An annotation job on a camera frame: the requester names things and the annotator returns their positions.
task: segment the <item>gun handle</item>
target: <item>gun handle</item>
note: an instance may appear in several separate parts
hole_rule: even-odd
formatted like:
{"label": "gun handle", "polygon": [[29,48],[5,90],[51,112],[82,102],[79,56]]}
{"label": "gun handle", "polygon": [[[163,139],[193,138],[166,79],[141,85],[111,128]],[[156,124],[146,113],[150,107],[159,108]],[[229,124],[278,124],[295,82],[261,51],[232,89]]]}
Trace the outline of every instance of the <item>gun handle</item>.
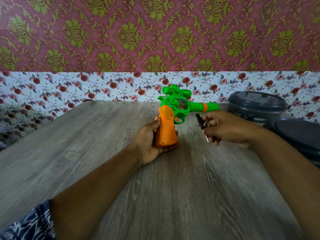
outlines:
{"label": "gun handle", "polygon": [[167,147],[178,142],[174,129],[174,111],[168,106],[163,105],[159,108],[160,127],[155,133],[155,146]]}

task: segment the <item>white floral wallpaper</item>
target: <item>white floral wallpaper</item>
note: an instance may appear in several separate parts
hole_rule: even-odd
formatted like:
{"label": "white floral wallpaper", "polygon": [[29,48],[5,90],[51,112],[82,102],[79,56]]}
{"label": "white floral wallpaper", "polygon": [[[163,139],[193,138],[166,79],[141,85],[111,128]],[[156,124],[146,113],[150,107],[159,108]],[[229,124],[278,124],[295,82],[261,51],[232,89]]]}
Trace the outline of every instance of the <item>white floral wallpaper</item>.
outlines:
{"label": "white floral wallpaper", "polygon": [[17,140],[90,99],[157,101],[171,84],[191,90],[195,102],[227,102],[235,91],[275,94],[288,113],[320,119],[320,72],[2,72],[1,137]]}

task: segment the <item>green toy gun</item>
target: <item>green toy gun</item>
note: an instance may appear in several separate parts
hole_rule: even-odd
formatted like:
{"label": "green toy gun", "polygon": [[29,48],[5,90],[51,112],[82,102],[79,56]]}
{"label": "green toy gun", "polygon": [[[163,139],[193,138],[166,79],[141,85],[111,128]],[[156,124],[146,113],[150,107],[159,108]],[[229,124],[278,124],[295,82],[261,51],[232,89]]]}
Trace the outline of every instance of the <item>green toy gun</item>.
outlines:
{"label": "green toy gun", "polygon": [[167,147],[178,142],[174,125],[182,124],[189,112],[208,112],[218,110],[217,103],[195,103],[187,101],[191,97],[191,91],[181,90],[172,84],[170,87],[163,87],[162,92],[167,94],[164,98],[159,96],[161,101],[159,108],[160,127],[155,134],[155,145]]}

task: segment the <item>forearm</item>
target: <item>forearm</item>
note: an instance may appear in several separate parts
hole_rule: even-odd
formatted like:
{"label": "forearm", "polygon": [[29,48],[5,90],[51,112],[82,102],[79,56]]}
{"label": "forearm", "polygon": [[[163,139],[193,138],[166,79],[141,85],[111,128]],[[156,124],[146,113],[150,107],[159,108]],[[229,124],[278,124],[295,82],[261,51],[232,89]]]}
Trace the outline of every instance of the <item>forearm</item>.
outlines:
{"label": "forearm", "polygon": [[139,150],[126,147],[55,196],[50,212],[57,239],[88,239],[141,163]]}
{"label": "forearm", "polygon": [[250,144],[307,236],[320,239],[319,169],[266,129]]}

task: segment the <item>gun barrel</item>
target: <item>gun barrel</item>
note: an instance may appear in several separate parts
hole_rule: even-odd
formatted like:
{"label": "gun barrel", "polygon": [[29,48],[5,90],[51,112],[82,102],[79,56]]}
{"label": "gun barrel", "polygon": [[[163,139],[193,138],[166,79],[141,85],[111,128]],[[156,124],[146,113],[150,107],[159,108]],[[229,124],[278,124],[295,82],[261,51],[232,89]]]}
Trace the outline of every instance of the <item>gun barrel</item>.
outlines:
{"label": "gun barrel", "polygon": [[195,103],[189,102],[190,104],[190,112],[209,112],[219,109],[219,105],[217,103],[209,102],[209,103]]}

